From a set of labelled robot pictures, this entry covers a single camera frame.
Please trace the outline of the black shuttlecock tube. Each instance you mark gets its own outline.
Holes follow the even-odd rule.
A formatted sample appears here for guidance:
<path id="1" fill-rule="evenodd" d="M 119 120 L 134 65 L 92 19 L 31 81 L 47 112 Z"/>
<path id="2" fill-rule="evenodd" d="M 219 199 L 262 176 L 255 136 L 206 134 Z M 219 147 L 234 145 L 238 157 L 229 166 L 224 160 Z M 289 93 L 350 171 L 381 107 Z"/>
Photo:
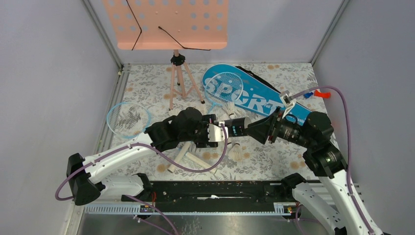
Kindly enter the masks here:
<path id="1" fill-rule="evenodd" d="M 241 117 L 220 122 L 224 123 L 229 137 L 243 137 L 248 135 L 246 129 L 251 124 L 251 119 L 249 117 Z"/>

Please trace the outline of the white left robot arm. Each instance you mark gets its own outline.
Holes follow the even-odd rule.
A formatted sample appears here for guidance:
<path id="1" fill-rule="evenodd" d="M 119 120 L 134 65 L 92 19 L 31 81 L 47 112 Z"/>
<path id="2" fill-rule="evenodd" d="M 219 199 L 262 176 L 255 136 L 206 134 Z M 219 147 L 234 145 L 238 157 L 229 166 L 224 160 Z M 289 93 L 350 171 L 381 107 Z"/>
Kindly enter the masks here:
<path id="1" fill-rule="evenodd" d="M 111 177 L 119 168 L 144 157 L 159 155 L 171 165 L 193 173 L 204 173 L 215 169 L 226 154 L 223 149 L 220 159 L 205 169 L 191 169 L 164 154 L 180 143 L 195 143 L 200 147 L 211 147 L 219 142 L 229 143 L 230 132 L 227 121 L 217 121 L 215 115 L 202 115 L 193 107 L 180 111 L 163 121 L 148 126 L 144 132 L 124 144 L 107 151 L 82 157 L 76 153 L 69 157 L 67 177 L 55 192 L 56 200 L 62 201 L 60 190 L 69 184 L 72 195 L 67 197 L 75 205 L 89 204 L 103 195 L 120 197 L 135 196 L 140 201 L 151 197 L 152 189 L 141 176 Z"/>

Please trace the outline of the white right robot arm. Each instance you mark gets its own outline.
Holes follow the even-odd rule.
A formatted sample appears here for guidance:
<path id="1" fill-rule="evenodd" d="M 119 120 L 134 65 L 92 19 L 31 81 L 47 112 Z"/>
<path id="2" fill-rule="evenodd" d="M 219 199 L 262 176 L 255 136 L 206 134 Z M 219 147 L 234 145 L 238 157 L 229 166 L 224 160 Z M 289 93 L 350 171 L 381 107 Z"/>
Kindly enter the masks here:
<path id="1" fill-rule="evenodd" d="M 340 150 L 330 141 L 334 129 L 327 114 L 311 112 L 303 125 L 290 122 L 280 111 L 248 124 L 245 132 L 260 143 L 276 138 L 305 147 L 304 161 L 330 194 L 335 207 L 314 193 L 299 175 L 283 179 L 281 197 L 305 206 L 333 235 L 381 235 L 348 175 L 348 165 Z"/>

